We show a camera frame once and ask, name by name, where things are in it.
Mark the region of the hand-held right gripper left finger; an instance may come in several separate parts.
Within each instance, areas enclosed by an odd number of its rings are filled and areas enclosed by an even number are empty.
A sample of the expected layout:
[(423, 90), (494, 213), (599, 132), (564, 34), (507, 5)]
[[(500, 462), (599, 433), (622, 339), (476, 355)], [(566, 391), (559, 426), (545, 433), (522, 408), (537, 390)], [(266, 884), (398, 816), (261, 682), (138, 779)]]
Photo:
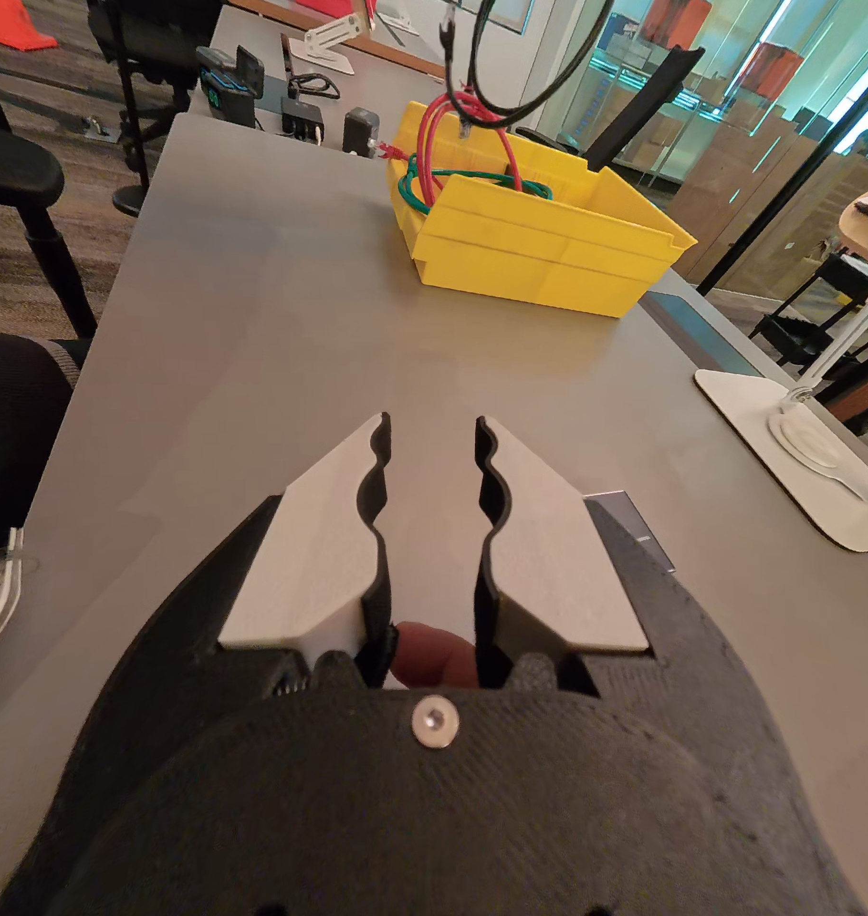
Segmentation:
[(327, 651), (364, 681), (393, 660), (392, 589), (375, 521), (387, 503), (388, 413), (374, 414), (285, 488), (220, 632), (229, 650)]

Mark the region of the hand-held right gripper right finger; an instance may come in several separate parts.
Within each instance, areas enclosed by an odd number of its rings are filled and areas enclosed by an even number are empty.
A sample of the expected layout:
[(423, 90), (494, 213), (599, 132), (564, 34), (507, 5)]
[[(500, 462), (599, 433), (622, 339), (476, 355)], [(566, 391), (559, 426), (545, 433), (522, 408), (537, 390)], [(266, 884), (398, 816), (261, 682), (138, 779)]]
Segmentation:
[(557, 670), (582, 654), (650, 651), (577, 488), (495, 418), (475, 425), (485, 535), (474, 592), (480, 685), (503, 685), (529, 653)]

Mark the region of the yellow plastic bin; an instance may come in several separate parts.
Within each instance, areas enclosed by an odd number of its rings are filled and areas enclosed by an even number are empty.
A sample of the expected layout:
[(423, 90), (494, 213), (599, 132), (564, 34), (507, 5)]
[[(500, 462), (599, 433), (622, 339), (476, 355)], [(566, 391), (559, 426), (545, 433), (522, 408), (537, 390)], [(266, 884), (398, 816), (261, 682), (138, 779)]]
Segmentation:
[(428, 286), (621, 318), (697, 242), (608, 167), (502, 130), (462, 137), (443, 97), (407, 104), (385, 156)]

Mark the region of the white stand with wooden board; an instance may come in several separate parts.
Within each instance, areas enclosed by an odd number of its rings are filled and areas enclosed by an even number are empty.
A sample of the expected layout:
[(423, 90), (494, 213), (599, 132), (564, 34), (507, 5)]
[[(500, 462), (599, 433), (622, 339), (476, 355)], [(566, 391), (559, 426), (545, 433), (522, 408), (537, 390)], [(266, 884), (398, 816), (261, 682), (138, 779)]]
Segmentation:
[[(868, 192), (842, 212), (840, 239), (868, 262)], [(790, 386), (700, 369), (702, 393), (810, 521), (831, 541), (868, 553), (868, 464), (814, 411), (815, 389), (868, 328), (868, 297)]]

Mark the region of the black office chair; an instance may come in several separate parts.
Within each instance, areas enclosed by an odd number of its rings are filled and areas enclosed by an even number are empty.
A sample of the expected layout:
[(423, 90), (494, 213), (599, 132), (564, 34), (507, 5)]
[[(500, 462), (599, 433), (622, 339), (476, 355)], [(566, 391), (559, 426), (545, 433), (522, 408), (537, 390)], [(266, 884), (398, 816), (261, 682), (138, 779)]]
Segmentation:
[[(186, 113), (199, 81), (197, 49), (210, 44), (221, 1), (88, 1), (87, 25), (107, 63), (115, 64), (124, 99), (119, 112), (119, 143), (126, 165), (139, 182), (116, 190), (115, 208), (139, 216), (150, 187), (146, 146), (165, 138), (179, 114)], [(170, 103), (142, 107), (132, 77), (172, 90)]]
[(26, 521), (97, 328), (76, 264), (49, 213), (63, 188), (59, 161), (17, 136), (0, 103), (0, 207), (19, 215), (76, 334), (60, 341), (0, 332), (0, 550), (9, 531)]

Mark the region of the small black box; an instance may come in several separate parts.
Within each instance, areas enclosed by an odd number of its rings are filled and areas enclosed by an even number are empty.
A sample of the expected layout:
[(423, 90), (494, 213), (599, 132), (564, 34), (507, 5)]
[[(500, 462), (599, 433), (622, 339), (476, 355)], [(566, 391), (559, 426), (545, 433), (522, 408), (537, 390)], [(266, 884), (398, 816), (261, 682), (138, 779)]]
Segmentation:
[(363, 107), (350, 109), (344, 117), (341, 150), (348, 155), (375, 158), (379, 144), (380, 117)]

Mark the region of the black power adapter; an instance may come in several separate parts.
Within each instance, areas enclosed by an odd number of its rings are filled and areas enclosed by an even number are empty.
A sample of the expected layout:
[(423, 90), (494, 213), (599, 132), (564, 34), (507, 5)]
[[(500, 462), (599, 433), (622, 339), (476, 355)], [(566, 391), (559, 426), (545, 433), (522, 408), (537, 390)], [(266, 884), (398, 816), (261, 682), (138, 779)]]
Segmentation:
[(289, 74), (280, 99), (281, 133), (321, 146), (325, 139), (323, 115), (313, 99), (340, 100), (340, 90), (321, 73)]

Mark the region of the black power station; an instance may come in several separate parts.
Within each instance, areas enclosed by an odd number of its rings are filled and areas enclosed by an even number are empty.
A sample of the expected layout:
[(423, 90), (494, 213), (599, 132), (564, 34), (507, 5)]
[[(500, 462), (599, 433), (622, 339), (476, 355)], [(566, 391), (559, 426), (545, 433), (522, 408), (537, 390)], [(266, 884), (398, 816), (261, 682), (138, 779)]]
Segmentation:
[(233, 58), (226, 52), (196, 47), (199, 83), (211, 116), (249, 128), (257, 127), (255, 102), (263, 97), (265, 67), (262, 61), (237, 46)]

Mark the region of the white stand on table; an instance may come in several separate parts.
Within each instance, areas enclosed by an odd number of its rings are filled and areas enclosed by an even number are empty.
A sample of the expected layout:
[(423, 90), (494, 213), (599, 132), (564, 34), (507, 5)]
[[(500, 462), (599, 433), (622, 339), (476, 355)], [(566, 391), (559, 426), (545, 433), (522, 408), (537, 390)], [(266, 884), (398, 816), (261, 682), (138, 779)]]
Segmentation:
[(314, 63), (348, 76), (355, 71), (347, 57), (334, 49), (348, 40), (369, 35), (375, 29), (374, 18), (365, 11), (353, 11), (348, 16), (331, 20), (306, 31), (303, 40), (288, 39), (292, 57)]

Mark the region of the orange cone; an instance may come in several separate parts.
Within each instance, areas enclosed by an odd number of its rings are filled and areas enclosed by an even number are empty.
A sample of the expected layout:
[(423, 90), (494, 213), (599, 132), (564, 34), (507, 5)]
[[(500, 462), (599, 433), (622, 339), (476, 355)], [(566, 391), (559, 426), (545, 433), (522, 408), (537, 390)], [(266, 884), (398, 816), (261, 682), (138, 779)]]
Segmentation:
[(21, 1), (0, 1), (0, 45), (17, 52), (58, 48), (52, 36), (40, 33)]

